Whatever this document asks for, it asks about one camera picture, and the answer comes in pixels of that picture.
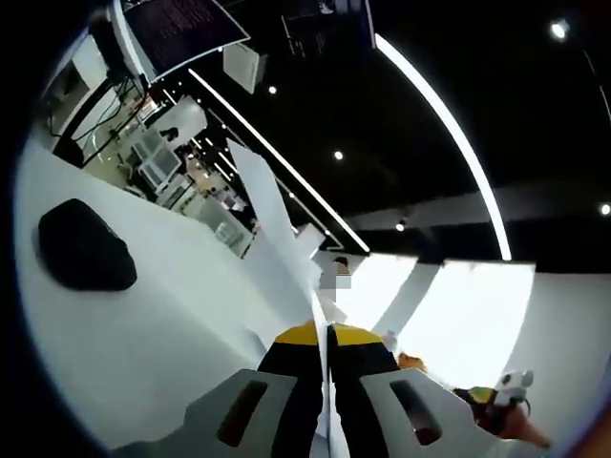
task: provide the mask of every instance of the led light strip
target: led light strip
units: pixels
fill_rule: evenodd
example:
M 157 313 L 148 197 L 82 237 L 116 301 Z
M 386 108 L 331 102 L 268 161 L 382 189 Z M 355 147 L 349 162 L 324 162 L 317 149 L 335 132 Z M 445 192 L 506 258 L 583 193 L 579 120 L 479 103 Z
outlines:
M 285 184 L 282 182 L 282 180 L 281 180 L 281 179 L 279 179 L 278 177 L 276 177 L 276 181 L 278 182 L 278 184 L 280 185 L 280 187 L 284 189 L 284 191 L 285 191 L 287 194 L 292 194 L 292 193 L 290 192 L 290 190 L 289 190 L 289 189 L 286 187 L 286 185 L 285 185 Z M 295 201 L 297 202 L 297 204 L 298 204 L 298 205 L 300 205 L 300 206 L 301 206 L 301 207 L 304 209 L 304 211 L 307 213 L 307 215 L 308 215 L 310 218 L 312 218 L 312 220 L 313 220 L 313 221 L 314 221 L 316 224 L 318 224 L 318 227 L 319 227 L 319 228 L 322 228 L 322 229 L 323 229 L 323 233 L 324 233 L 324 234 L 325 234 L 327 237 L 329 237 L 331 240 L 333 240 L 333 241 L 335 242 L 336 246 L 329 246 L 329 247 L 327 248 L 327 250 L 329 250 L 329 251 L 331 251 L 331 250 L 336 250 L 336 249 L 337 249 L 337 250 L 344 250 L 344 245 L 343 245 L 343 244 L 342 244 L 342 243 L 341 243 L 341 242 L 340 242 L 340 241 L 337 239 L 337 237 L 335 237 L 335 235 L 334 235 L 334 234 L 332 234 L 332 233 L 331 233 L 331 231 L 329 231 L 329 230 L 327 229 L 327 227 L 326 227 L 326 226 L 325 226 L 325 225 L 324 225 L 324 224 L 323 224 L 323 223 L 322 223 L 322 222 L 321 222 L 321 221 L 320 221 L 318 218 L 316 218 L 316 216 L 315 216 L 315 215 L 314 215 L 312 212 L 310 212 L 310 211 L 309 211 L 309 209 L 308 209 L 308 208 L 307 208 L 307 207 L 304 205 L 304 203 L 303 203 L 303 202 L 301 202 L 301 201 L 299 200 L 299 198 L 297 198 L 297 196 L 294 196 L 294 195 L 293 195 L 292 199 L 293 199 L 293 200 L 295 200 Z
M 490 187 L 490 183 L 484 174 L 484 170 L 481 168 L 481 164 L 475 155 L 475 151 L 472 148 L 469 140 L 460 129 L 460 126 L 456 122 L 456 119 L 448 110 L 448 107 L 443 103 L 441 97 L 437 95 L 431 85 L 426 79 L 418 72 L 418 70 L 405 58 L 397 49 L 393 47 L 391 43 L 386 41 L 379 34 L 375 34 L 375 44 L 380 52 L 386 56 L 390 62 L 392 62 L 413 84 L 416 89 L 426 98 L 431 108 L 437 113 L 441 122 L 443 122 L 448 132 L 456 142 L 456 145 L 460 149 L 463 157 L 467 161 L 467 165 L 471 169 L 471 173 L 474 175 L 475 182 L 479 187 L 481 195 L 484 197 L 484 203 L 490 214 L 490 218 L 493 222 L 493 227 L 496 232 L 496 239 L 498 240 L 498 246 L 500 248 L 500 254 L 503 260 L 512 260 L 512 253 L 509 249 L 509 241 L 507 241 L 507 234 L 505 233 L 505 226 L 503 226 L 503 219 L 500 216 L 498 205 L 496 204 L 495 195 Z
M 229 162 L 229 159 L 225 157 L 223 153 L 219 152 L 219 156 L 222 158 L 222 160 L 224 160 L 227 163 L 227 165 L 229 166 L 231 170 L 233 170 L 236 174 L 238 174 L 238 169 L 236 169 L 236 166 L 233 165 L 231 162 Z
M 170 101 L 176 105 L 176 100 L 174 100 L 174 97 L 170 95 L 170 93 L 168 93 L 165 89 L 163 90 L 163 93 L 165 94 L 166 97 L 168 97 L 170 99 Z
M 365 252 L 369 252 L 369 247 L 365 244 L 365 242 L 356 235 L 356 233 L 352 230 L 352 228 L 348 225 L 347 222 L 345 222 L 342 217 L 340 217 L 335 210 L 333 210 L 333 208 L 331 208 L 331 206 L 327 203 L 326 200 L 324 200 L 322 198 L 322 196 L 320 194 L 318 194 L 316 192 L 316 190 L 314 188 L 312 188 L 312 186 L 299 174 L 299 172 L 297 172 L 292 165 L 290 165 L 288 163 L 288 161 L 286 159 L 284 159 L 284 157 L 281 156 L 280 153 L 278 153 L 278 151 L 276 151 L 276 149 L 271 146 L 271 144 L 265 139 L 263 138 L 263 136 L 261 134 L 259 134 L 259 132 L 257 132 L 255 130 L 254 127 L 252 127 L 250 125 L 250 123 L 248 123 L 248 121 L 246 121 L 246 119 L 244 119 L 244 117 L 238 113 L 238 111 L 233 108 L 229 102 L 227 102 L 223 97 L 221 97 L 221 95 L 219 93 L 217 93 L 212 86 L 210 86 L 207 82 L 205 82 L 201 76 L 199 76 L 196 72 L 193 71 L 193 69 L 189 69 L 189 73 L 198 80 L 198 82 L 209 92 L 211 93 L 217 100 L 219 100 L 219 102 L 229 111 L 229 113 L 231 113 L 233 116 L 235 116 L 241 123 L 242 125 L 254 136 L 256 137 L 261 143 L 262 145 L 267 148 L 267 150 L 274 156 L 276 157 L 276 159 L 287 169 L 287 171 L 293 175 L 295 177 L 295 179 L 297 179 L 297 181 L 299 181 L 302 186 L 304 186 L 308 192 L 318 201 L 318 203 L 320 203 L 323 208 L 325 210 L 327 210 L 327 212 L 333 217 L 333 219 L 335 219 L 340 226 L 342 226 L 342 228 L 354 239 L 354 241 L 356 241 L 356 243 L 358 243 L 358 245 L 363 248 L 363 250 Z
M 227 181 L 231 181 L 231 178 L 229 177 L 229 175 L 221 168 L 221 166 L 219 164 L 217 164 L 216 162 L 214 163 L 214 166 L 217 168 L 217 170 L 219 170 L 219 172 L 222 173 L 222 175 L 227 178 Z

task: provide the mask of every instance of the black pouch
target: black pouch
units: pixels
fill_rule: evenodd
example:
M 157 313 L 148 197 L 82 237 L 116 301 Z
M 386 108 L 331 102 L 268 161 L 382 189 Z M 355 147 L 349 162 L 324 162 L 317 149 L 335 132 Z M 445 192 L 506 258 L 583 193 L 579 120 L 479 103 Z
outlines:
M 124 291 L 137 280 L 127 244 L 85 202 L 72 198 L 38 221 L 40 255 L 62 285 L 80 291 Z

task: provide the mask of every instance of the curved light strip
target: curved light strip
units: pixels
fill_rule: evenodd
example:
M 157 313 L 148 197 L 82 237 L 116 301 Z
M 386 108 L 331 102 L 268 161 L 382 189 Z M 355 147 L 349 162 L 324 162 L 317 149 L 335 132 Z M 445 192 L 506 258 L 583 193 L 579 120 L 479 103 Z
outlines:
M 503 226 L 503 219 L 500 217 L 498 211 L 498 205 L 496 205 L 495 195 L 490 187 L 490 183 L 484 174 L 484 170 L 481 168 L 481 164 L 475 155 L 474 149 L 469 144 L 469 140 L 458 126 L 456 119 L 448 110 L 448 107 L 443 103 L 439 95 L 434 91 L 431 85 L 427 82 L 424 77 L 418 72 L 418 70 L 406 59 L 401 53 L 393 47 L 391 43 L 386 41 L 379 34 L 375 34 L 375 44 L 385 55 L 390 62 L 392 62 L 413 84 L 418 91 L 426 98 L 431 108 L 437 113 L 441 122 L 443 122 L 448 132 L 456 142 L 456 145 L 460 149 L 463 157 L 467 161 L 467 165 L 471 169 L 471 173 L 474 175 L 475 182 L 481 195 L 484 197 L 484 203 L 490 213 L 490 218 L 495 228 L 496 238 L 498 240 L 498 246 L 500 248 L 500 254 L 503 260 L 512 260 L 512 253 L 509 249 L 509 241 L 507 241 L 507 234 L 505 233 L 505 227 Z
M 219 102 L 229 111 L 229 113 L 231 113 L 233 116 L 235 116 L 240 122 L 241 124 L 255 137 L 257 138 L 262 145 L 267 148 L 267 150 L 274 156 L 276 157 L 276 159 L 278 159 L 278 161 L 284 165 L 284 167 L 287 169 L 287 171 L 293 175 L 295 177 L 295 179 L 297 179 L 297 181 L 299 181 L 302 186 L 304 186 L 308 192 L 318 201 L 318 203 L 320 203 L 323 208 L 325 210 L 327 210 L 327 212 L 333 217 L 333 219 L 335 219 L 340 226 L 342 226 L 344 228 L 344 230 L 354 239 L 354 241 L 356 241 L 359 246 L 361 248 L 363 248 L 363 250 L 365 250 L 367 253 L 369 252 L 369 247 L 365 244 L 365 242 L 356 235 L 356 233 L 352 230 L 352 228 L 350 226 L 348 226 L 348 223 L 345 222 L 342 217 L 340 217 L 337 213 L 335 213 L 335 210 L 333 210 L 333 208 L 331 208 L 331 206 L 327 203 L 326 200 L 324 200 L 322 198 L 322 196 L 320 194 L 318 194 L 316 192 L 316 190 L 314 188 L 312 188 L 312 186 L 310 186 L 310 184 L 304 179 L 304 177 L 302 177 L 299 172 L 297 172 L 292 165 L 290 165 L 288 163 L 288 161 L 286 159 L 284 159 L 284 157 L 281 156 L 280 153 L 278 153 L 278 151 L 276 151 L 276 149 L 271 146 L 271 144 L 265 139 L 263 138 L 263 136 L 261 134 L 259 134 L 259 132 L 257 132 L 255 130 L 254 127 L 252 127 L 250 125 L 250 123 L 248 121 L 246 121 L 246 119 L 244 119 L 244 117 L 238 113 L 238 111 L 233 108 L 229 102 L 227 102 L 227 100 L 225 100 L 219 93 L 217 93 L 212 86 L 210 86 L 207 82 L 205 82 L 201 76 L 199 76 L 196 72 L 193 71 L 193 69 L 189 69 L 189 73 L 198 80 L 198 82 L 209 92 L 211 93 L 217 100 L 219 100 Z

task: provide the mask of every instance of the computer screen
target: computer screen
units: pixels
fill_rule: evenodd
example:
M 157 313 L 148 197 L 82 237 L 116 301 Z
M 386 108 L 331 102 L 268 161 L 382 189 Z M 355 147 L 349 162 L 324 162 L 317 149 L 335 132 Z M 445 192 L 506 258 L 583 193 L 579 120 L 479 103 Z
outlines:
M 249 38 L 214 0 L 148 0 L 124 14 L 158 76 Z

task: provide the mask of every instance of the black ceiling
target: black ceiling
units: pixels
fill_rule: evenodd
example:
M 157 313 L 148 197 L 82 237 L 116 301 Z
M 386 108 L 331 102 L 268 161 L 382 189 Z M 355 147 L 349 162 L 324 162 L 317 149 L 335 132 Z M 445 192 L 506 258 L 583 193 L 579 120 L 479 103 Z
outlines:
M 376 50 L 335 53 L 296 65 L 286 59 L 286 40 L 274 2 L 229 2 L 251 34 L 250 46 L 268 55 L 263 83 L 248 94 L 221 70 L 213 53 L 192 68 L 215 87 L 343 217 L 477 191 L 453 139 L 412 84 Z M 371 1 L 375 30 L 430 82 L 462 127 L 494 188 L 547 179 L 597 183 L 608 194 L 611 120 L 599 80 L 611 75 L 610 27 L 603 7 L 568 10 L 554 5 L 497 4 L 449 8 L 447 2 Z M 548 32 L 562 15 L 571 39 Z M 164 84 L 200 97 L 202 104 L 254 151 L 340 238 L 360 251 L 327 212 L 268 151 L 218 104 L 186 70 Z M 271 95 L 269 85 L 278 88 Z M 214 125 L 206 135 L 222 136 Z M 333 159 L 341 150 L 345 160 Z M 289 211 L 296 209 L 287 200 Z M 298 210 L 296 223 L 307 220 Z M 506 223 L 515 260 L 537 261 L 555 272 L 611 271 L 611 218 L 595 201 L 582 212 Z M 425 260 L 499 259 L 492 224 L 359 233 L 372 251 L 416 254 Z

